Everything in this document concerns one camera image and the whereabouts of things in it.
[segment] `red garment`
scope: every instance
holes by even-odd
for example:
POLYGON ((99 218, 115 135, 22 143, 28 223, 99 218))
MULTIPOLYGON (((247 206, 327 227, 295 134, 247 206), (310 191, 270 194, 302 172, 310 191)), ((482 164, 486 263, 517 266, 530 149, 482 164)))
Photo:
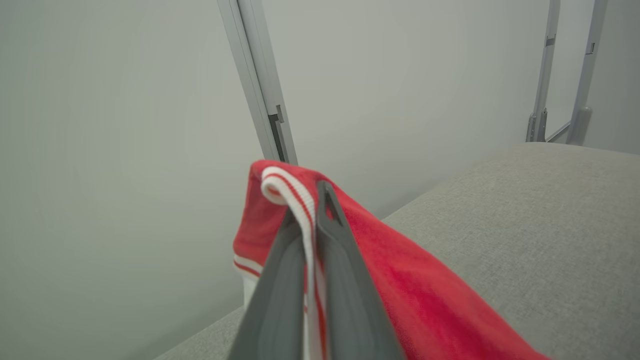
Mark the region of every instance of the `red garment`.
MULTIPOLYGON (((259 277, 285 205, 303 230, 307 263, 311 259, 317 264, 313 249, 320 180, 330 182, 319 172, 277 161, 252 165, 234 240, 234 264, 246 278, 259 277)), ((436 257, 332 185, 408 359, 546 359, 436 257)), ((314 268, 307 269, 307 284, 315 289, 307 299, 308 349, 312 359, 321 359, 324 278, 320 268, 314 268)))

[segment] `gray fabric surface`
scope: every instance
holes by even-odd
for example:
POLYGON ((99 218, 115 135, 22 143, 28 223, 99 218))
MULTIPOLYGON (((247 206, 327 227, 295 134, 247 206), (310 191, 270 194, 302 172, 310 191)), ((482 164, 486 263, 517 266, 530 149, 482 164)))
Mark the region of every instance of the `gray fabric surface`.
MULTIPOLYGON (((640 156, 517 145, 384 220, 554 359, 640 359, 640 156)), ((158 360, 222 360, 238 309, 158 360)))

